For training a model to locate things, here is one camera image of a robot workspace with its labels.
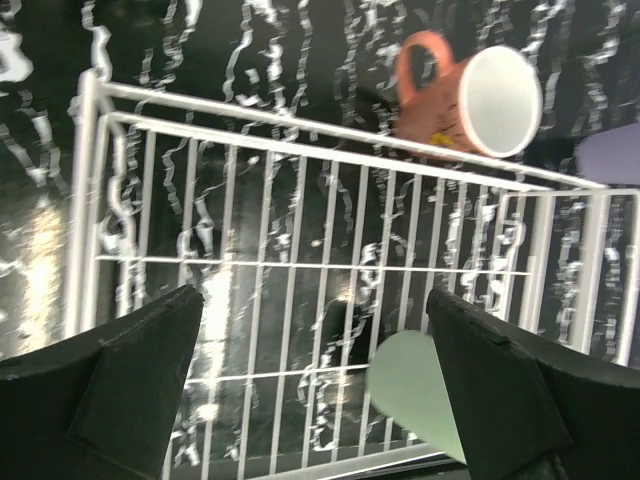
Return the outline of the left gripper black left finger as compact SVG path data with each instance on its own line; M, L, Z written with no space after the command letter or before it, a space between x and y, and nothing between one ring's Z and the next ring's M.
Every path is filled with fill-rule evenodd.
M2 478L159 478L202 310L183 286L2 361Z

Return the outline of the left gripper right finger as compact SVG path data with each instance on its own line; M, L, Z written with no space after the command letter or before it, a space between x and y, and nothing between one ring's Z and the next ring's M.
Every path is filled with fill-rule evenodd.
M638 371L442 289L426 312L472 478L638 478Z

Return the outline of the light green plastic cup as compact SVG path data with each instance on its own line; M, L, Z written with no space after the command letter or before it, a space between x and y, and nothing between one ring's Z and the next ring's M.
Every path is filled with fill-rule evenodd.
M414 330L378 347L366 373L371 403L419 440L465 463L435 342Z

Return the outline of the white wire dish rack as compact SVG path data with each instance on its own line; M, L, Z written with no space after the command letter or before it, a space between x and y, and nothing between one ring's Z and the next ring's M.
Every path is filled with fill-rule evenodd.
M375 134L78 82L64 322L190 284L204 299L163 479L445 476L365 385L440 287L596 358L639 363L639 193Z

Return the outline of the lavender plastic cup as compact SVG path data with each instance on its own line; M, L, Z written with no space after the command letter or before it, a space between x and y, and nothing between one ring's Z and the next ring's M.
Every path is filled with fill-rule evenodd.
M639 122L585 138L575 151L577 170L586 180L611 186L640 184Z

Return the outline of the orange pink mug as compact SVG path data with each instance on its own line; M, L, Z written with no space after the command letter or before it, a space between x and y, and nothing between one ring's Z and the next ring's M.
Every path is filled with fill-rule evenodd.
M435 60L435 77L423 88L414 83L411 49L421 47ZM402 140L492 158L522 152L539 129L543 96L538 75L517 50L485 48L457 62L449 43L434 31L420 31L396 58Z

